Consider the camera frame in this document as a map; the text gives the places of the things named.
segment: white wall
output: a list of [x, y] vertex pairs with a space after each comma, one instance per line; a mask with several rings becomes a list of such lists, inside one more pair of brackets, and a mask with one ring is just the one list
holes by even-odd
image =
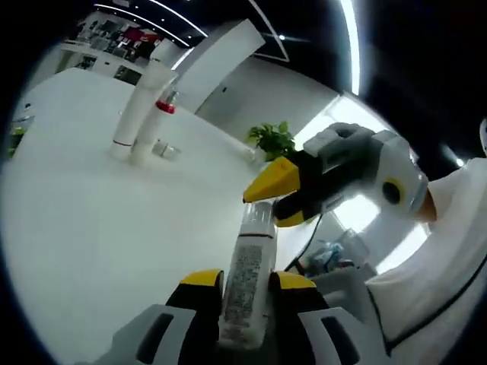
[[240, 140], [255, 125], [283, 120], [295, 135], [336, 95], [311, 78], [251, 57], [222, 81], [196, 114]]
[[180, 105], [196, 112], [218, 85], [264, 43], [248, 19], [221, 25], [177, 68]]

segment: person's arm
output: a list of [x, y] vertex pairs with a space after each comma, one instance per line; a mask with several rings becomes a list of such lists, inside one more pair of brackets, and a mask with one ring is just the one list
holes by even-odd
[[442, 179], [431, 181], [428, 184], [425, 200], [416, 214], [420, 221], [431, 223], [444, 215], [460, 184], [463, 172], [464, 169], [459, 169]]
[[431, 196], [429, 189], [426, 192], [425, 200], [423, 201], [422, 206], [420, 207], [418, 213], [416, 213], [416, 217], [425, 223], [435, 222], [438, 219], [433, 197]]

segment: white shirt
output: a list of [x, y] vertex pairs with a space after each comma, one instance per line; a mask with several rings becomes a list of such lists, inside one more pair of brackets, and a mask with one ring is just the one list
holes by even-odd
[[458, 293], [487, 255], [487, 160], [471, 160], [428, 188], [438, 215], [431, 236], [403, 264], [367, 282], [390, 341]]

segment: small bottle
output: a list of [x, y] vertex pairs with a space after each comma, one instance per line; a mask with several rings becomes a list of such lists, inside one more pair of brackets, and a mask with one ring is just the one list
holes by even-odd
[[254, 350], [266, 334], [269, 276], [275, 266], [277, 230], [268, 202], [248, 204], [235, 243], [220, 317], [219, 344]]

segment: potted plant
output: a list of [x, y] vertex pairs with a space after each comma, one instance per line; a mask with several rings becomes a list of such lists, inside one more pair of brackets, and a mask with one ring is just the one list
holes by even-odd
[[257, 148], [265, 152], [266, 162], [295, 151], [287, 122], [281, 122], [279, 125], [263, 123], [252, 127], [247, 133], [247, 142], [254, 143]]

